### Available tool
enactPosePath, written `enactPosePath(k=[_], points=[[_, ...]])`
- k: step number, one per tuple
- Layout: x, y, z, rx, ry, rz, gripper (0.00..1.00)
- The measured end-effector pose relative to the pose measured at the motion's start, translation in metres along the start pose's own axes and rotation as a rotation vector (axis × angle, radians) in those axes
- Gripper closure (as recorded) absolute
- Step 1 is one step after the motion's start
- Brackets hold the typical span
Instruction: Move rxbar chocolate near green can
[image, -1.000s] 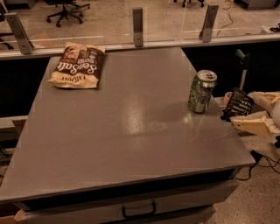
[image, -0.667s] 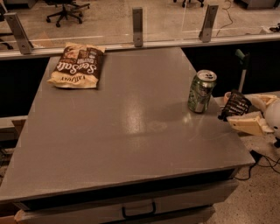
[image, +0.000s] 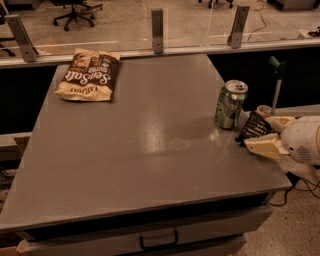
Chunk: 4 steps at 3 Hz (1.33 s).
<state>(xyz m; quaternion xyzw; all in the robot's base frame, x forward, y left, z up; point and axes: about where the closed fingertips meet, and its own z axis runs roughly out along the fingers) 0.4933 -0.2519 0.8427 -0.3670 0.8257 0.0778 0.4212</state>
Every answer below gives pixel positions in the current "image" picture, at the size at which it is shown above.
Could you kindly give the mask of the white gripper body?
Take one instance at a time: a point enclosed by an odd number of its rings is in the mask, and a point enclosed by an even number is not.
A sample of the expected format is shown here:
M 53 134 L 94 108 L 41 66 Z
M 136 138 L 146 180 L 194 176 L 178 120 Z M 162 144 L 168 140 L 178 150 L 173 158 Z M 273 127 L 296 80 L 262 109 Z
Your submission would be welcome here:
M 281 140 L 293 160 L 320 165 L 320 116 L 296 119 L 282 131 Z

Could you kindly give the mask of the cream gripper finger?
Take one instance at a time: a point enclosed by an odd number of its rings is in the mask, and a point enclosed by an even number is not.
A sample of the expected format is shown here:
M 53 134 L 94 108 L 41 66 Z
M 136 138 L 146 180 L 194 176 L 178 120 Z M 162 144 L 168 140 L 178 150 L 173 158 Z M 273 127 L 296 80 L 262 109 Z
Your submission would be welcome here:
M 281 133 L 290 123 L 295 121 L 292 116 L 270 116 L 265 119 L 273 130 Z
M 284 147 L 280 136 L 277 133 L 245 139 L 244 143 L 251 153 L 271 159 L 280 159 L 283 155 L 290 154 L 290 152 Z

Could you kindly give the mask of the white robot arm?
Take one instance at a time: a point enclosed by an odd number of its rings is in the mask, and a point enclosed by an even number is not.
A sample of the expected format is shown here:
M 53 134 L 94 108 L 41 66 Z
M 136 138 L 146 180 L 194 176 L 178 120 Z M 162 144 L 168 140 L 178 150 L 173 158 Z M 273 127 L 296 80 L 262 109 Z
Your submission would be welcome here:
M 280 134 L 271 133 L 244 140 L 247 149 L 271 159 L 289 156 L 296 162 L 320 165 L 320 117 L 290 120 Z

